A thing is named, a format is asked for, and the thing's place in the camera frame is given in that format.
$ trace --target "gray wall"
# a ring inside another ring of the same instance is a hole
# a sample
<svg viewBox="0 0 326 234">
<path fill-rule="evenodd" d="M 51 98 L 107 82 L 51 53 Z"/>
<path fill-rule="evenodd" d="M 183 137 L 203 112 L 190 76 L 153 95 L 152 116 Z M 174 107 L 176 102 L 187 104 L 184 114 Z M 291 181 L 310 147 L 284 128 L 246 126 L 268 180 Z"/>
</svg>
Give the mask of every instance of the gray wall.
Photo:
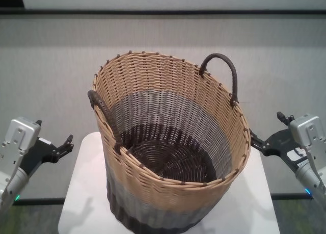
<svg viewBox="0 0 326 234">
<path fill-rule="evenodd" d="M 158 51 L 200 64 L 224 53 L 238 71 L 239 100 L 263 139 L 284 126 L 276 112 L 321 117 L 326 127 L 326 20 L 298 16 L 11 16 L 0 19 L 0 138 L 12 118 L 42 119 L 41 136 L 74 151 L 44 164 L 23 198 L 64 197 L 80 143 L 97 130 L 87 91 L 106 59 Z M 226 64 L 209 71 L 231 87 Z M 279 158 L 263 158 L 272 193 L 302 192 Z"/>
</svg>

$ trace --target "floor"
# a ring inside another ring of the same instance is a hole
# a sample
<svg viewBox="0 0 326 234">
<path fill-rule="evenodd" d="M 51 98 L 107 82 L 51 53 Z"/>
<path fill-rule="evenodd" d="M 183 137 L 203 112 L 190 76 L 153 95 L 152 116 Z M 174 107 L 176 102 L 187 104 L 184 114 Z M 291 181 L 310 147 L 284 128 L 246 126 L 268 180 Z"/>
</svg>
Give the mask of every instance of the floor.
<svg viewBox="0 0 326 234">
<path fill-rule="evenodd" d="M 281 234 L 324 234 L 326 212 L 311 200 L 273 200 Z M 13 206 L 0 220 L 1 234 L 58 234 L 62 205 Z"/>
</svg>

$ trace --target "basket handle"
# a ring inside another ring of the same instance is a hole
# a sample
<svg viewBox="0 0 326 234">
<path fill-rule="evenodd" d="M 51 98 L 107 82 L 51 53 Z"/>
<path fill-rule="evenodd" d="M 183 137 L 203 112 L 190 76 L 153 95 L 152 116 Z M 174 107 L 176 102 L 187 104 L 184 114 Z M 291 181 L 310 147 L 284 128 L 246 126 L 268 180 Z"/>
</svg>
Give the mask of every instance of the basket handle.
<svg viewBox="0 0 326 234">
<path fill-rule="evenodd" d="M 219 54 L 219 53 L 210 54 L 208 57 L 205 58 L 202 65 L 200 66 L 199 75 L 202 78 L 204 77 L 204 71 L 206 70 L 207 63 L 215 57 L 220 58 L 223 61 L 225 61 L 231 69 L 231 72 L 232 72 L 232 96 L 231 96 L 231 100 L 230 100 L 230 105 L 233 107 L 235 102 L 239 102 L 238 101 L 238 78 L 236 75 L 235 67 L 234 67 L 233 63 L 231 62 L 231 60 L 227 56 L 225 56 L 223 54 Z"/>
<path fill-rule="evenodd" d="M 90 100 L 92 109 L 94 109 L 94 105 L 97 105 L 104 114 L 104 117 L 109 126 L 111 127 L 114 138 L 116 140 L 115 151 L 117 154 L 120 155 L 120 146 L 122 145 L 122 141 L 119 135 L 118 127 L 113 119 L 111 111 L 109 110 L 109 108 L 107 108 L 107 105 L 105 104 L 104 100 L 102 100 L 101 96 L 96 91 L 90 90 L 89 92 L 87 92 L 87 95 Z"/>
</svg>

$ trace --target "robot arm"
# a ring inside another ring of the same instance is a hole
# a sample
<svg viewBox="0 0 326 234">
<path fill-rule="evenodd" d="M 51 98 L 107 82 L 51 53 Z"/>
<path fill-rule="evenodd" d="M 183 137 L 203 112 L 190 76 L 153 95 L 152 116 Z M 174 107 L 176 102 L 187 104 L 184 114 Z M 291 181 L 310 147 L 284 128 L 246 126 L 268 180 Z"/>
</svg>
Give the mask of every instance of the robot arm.
<svg viewBox="0 0 326 234">
<path fill-rule="evenodd" d="M 41 121 L 32 122 L 23 117 L 13 119 L 5 141 L 0 147 L 0 215 L 19 198 L 19 193 L 38 167 L 46 162 L 56 163 L 73 149 L 73 136 L 55 147 L 38 137 Z"/>
<path fill-rule="evenodd" d="M 326 137 L 320 119 L 309 114 L 294 119 L 281 112 L 277 117 L 288 128 L 266 141 L 251 131 L 251 145 L 266 157 L 279 156 L 295 173 L 306 192 L 326 210 Z"/>
</svg>

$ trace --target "white table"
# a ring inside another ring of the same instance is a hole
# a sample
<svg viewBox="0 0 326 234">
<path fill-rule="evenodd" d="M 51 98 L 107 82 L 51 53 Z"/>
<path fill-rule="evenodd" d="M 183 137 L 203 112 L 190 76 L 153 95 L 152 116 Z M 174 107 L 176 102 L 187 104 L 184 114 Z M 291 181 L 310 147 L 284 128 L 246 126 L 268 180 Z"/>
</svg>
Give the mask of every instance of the white table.
<svg viewBox="0 0 326 234">
<path fill-rule="evenodd" d="M 132 233 L 110 211 L 99 132 L 80 146 L 60 221 L 60 234 Z M 213 210 L 186 234 L 280 233 L 259 152 L 248 163 Z"/>
</svg>

